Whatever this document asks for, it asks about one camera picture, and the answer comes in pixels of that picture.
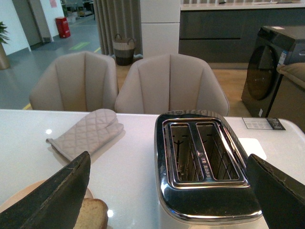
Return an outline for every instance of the dark gray kitchen cabinet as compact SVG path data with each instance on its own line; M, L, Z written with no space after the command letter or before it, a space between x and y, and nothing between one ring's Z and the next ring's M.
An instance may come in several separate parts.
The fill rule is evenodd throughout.
M305 25L305 8L182 11L179 53L210 63L248 63L265 25Z

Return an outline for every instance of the wicker basket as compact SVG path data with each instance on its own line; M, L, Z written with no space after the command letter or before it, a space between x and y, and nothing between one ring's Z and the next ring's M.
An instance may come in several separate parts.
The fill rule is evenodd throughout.
M133 38L122 38L120 34L116 34L113 40L113 48L118 65L126 66L132 64L135 49Z

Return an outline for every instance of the washing machine door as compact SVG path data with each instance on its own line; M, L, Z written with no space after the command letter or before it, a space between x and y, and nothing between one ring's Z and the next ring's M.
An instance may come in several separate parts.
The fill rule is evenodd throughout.
M255 100L266 98L275 81L276 54L272 47L265 45L256 48L250 58L247 70L247 87Z

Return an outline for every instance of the toaster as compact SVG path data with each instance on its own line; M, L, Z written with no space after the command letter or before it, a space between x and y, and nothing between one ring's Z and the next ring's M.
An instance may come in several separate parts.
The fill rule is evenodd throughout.
M247 154L212 111L172 111L155 124L159 228L263 228Z

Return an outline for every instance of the price tag card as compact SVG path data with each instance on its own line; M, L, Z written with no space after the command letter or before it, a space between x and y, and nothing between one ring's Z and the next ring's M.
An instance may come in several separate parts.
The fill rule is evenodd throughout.
M277 118L243 118L248 129L285 130Z

